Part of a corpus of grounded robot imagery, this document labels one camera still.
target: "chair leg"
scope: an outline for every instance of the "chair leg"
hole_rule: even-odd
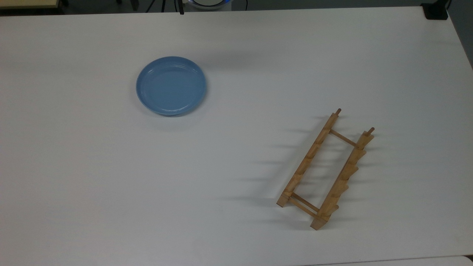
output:
[[[131,7],[133,7],[133,11],[137,11],[139,5],[140,3],[138,2],[138,0],[131,0]]]

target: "plate rim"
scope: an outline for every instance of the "plate rim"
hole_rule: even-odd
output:
[[[148,105],[146,105],[143,102],[143,99],[141,98],[140,93],[139,93],[140,90],[142,91],[142,88],[140,87],[139,83],[143,79],[143,77],[146,75],[145,70],[147,70],[148,68],[150,68],[152,65],[156,64],[156,62],[158,62],[160,60],[171,59],[171,58],[187,61],[187,62],[193,64],[196,67],[196,69],[198,71],[198,74],[200,74],[203,77],[203,93],[201,94],[200,98],[196,101],[195,105],[190,105],[189,107],[184,107],[182,109],[179,109],[178,111],[165,111],[163,109],[159,109],[159,110],[152,109],[151,107],[149,107]],[[148,63],[138,74],[138,77],[136,79],[136,86],[135,87],[136,87],[136,95],[138,96],[138,99],[140,100],[141,104],[143,104],[150,111],[152,111],[154,113],[157,113],[159,115],[165,115],[165,116],[175,116],[175,115],[181,115],[181,114],[190,112],[190,111],[194,110],[196,107],[198,107],[200,105],[200,103],[203,101],[205,95],[207,95],[207,81],[205,79],[205,75],[204,75],[202,69],[194,61],[192,61],[190,59],[187,59],[185,57],[181,57],[181,56],[160,57],[160,58],[155,59],[155,60],[151,61],[150,63]]]

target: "white table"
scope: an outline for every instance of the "white table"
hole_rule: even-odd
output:
[[[283,266],[473,253],[473,71],[420,7],[0,18],[0,265]],[[177,118],[135,80],[168,55]],[[375,139],[320,231],[276,205],[331,112]],[[349,147],[298,193],[319,205]]]
[[[428,257],[401,260],[384,260],[370,262],[354,262],[331,264],[332,266],[473,266],[467,257]]]

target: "plate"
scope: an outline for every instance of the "plate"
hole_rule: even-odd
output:
[[[196,108],[206,89],[201,68],[189,59],[168,56],[149,63],[138,75],[141,103],[160,115],[180,115]]]

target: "table surface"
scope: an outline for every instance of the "table surface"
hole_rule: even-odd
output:
[[[0,265],[309,265],[473,253],[473,71],[420,7],[0,18]],[[138,100],[163,56],[208,94]],[[319,231],[276,200],[330,113],[374,140]],[[331,136],[297,193],[320,205]]]
[[[0,0],[0,9],[56,8],[59,0]]]
[[[473,266],[467,257],[428,257],[415,259],[384,260],[331,264],[332,266]]]

